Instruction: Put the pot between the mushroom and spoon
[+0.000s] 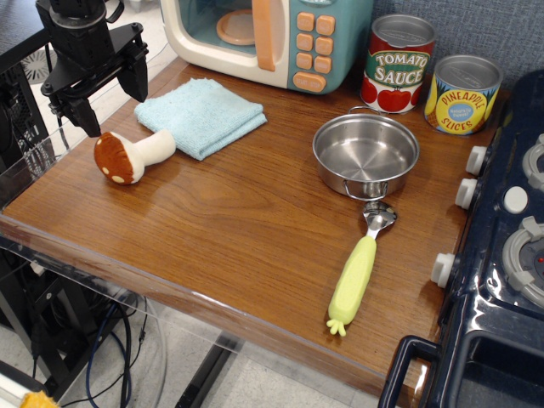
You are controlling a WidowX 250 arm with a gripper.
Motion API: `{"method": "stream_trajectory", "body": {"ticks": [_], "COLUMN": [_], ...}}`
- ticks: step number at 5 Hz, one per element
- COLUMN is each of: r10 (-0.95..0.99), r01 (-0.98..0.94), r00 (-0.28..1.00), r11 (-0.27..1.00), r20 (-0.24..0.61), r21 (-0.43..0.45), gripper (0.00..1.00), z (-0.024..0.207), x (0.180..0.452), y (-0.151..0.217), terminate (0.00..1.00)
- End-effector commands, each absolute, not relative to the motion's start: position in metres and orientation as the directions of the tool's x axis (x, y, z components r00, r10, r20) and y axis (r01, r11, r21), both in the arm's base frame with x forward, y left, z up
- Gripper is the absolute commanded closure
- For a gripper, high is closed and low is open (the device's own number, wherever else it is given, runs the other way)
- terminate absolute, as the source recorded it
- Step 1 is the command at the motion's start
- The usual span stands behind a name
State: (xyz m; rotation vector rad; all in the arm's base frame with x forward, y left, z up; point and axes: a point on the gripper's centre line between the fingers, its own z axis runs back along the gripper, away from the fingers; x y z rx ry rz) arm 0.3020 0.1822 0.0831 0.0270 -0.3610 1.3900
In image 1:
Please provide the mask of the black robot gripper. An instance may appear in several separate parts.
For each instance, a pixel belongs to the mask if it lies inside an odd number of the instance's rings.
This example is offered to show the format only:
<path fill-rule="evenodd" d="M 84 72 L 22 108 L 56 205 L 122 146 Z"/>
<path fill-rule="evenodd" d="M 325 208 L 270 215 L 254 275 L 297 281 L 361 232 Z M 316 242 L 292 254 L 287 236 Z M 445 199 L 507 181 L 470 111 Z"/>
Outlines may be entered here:
<path fill-rule="evenodd" d="M 102 132 L 88 99 L 116 79 L 138 102 L 148 96 L 148 46 L 139 22 L 109 28 L 124 11 L 120 1 L 107 14 L 104 1 L 37 1 L 57 62 L 42 85 L 42 93 L 59 99 L 59 113 L 88 137 Z"/>

